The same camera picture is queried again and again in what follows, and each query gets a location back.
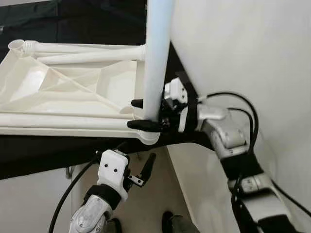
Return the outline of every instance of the black shoe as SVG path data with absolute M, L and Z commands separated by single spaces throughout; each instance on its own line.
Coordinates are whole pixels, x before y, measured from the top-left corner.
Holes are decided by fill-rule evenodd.
M 162 216 L 162 232 L 163 233 L 172 233 L 172 221 L 173 213 L 171 211 L 165 211 Z

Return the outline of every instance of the white plastic tray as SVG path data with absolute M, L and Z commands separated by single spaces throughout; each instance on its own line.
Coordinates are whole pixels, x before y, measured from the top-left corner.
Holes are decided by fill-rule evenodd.
M 121 49 L 127 46 L 83 45 Z M 136 137 L 127 121 L 142 110 L 144 62 L 67 64 L 54 67 L 11 50 L 0 64 L 0 134 Z

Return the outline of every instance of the white cylinder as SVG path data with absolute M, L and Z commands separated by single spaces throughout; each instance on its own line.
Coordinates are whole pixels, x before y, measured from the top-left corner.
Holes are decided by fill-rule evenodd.
M 59 56 L 39 57 L 38 61 L 47 64 L 72 64 L 104 61 L 123 61 L 123 60 L 144 60 L 145 46 L 141 45 L 135 48 L 108 50 L 104 52 L 88 52 L 65 54 Z
M 39 43 L 34 40 L 26 40 L 23 45 L 24 52 L 60 52 L 60 53 L 78 53 L 78 52 L 99 52 L 107 51 L 107 49 L 74 46 L 74 45 L 60 45 L 56 43 Z
M 170 46 L 174 0 L 148 0 L 144 119 L 157 121 Z
M 58 55 L 64 55 L 63 53 L 60 52 L 34 52 L 32 53 L 32 56 L 35 58 L 38 57 L 49 57 L 49 56 L 58 56 Z
M 39 114 L 0 114 L 0 127 L 128 130 L 127 119 Z
M 19 50 L 23 48 L 23 45 L 24 45 L 24 40 L 17 39 L 17 40 L 11 41 L 8 45 L 8 48 L 10 50 Z

